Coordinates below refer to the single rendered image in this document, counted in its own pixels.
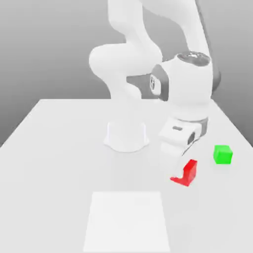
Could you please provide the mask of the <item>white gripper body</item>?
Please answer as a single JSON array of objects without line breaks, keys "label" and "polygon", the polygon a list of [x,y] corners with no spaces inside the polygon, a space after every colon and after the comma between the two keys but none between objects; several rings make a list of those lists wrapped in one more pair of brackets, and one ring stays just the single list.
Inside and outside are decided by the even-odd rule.
[{"label": "white gripper body", "polygon": [[196,142],[198,142],[198,139],[194,140],[186,147],[176,146],[175,144],[170,144],[165,141],[161,142],[161,152],[169,162],[172,171],[179,170],[178,167],[181,164],[182,157]]}]

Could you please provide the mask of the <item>small red cube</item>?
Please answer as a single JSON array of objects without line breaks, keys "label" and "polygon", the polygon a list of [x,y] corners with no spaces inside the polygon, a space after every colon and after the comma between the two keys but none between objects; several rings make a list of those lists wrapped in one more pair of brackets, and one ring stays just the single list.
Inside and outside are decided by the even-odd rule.
[{"label": "small red cube", "polygon": [[170,180],[188,187],[194,180],[196,172],[197,172],[197,161],[190,159],[189,162],[183,168],[182,178],[171,177]]}]

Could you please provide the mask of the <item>small green cube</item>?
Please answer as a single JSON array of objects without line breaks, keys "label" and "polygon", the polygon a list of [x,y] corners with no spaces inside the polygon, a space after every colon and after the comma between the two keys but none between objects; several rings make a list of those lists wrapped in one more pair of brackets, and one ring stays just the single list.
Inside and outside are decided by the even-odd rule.
[{"label": "small green cube", "polygon": [[229,145],[215,145],[213,159],[216,164],[231,164],[233,151]]}]

